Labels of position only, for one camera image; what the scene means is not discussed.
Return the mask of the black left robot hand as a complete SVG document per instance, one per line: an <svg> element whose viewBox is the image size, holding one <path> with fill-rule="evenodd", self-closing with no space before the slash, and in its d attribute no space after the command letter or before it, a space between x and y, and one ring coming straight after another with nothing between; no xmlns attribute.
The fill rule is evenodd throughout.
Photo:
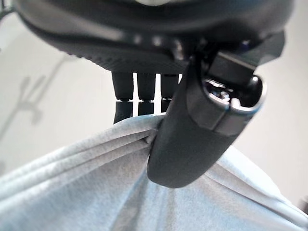
<svg viewBox="0 0 308 231"><path fill-rule="evenodd" d="M48 44L112 72L116 113L131 116L132 74L153 110L163 76L166 112L148 178L184 187L204 174L262 106L258 66L278 58L293 0L15 0L26 26Z"/></svg>

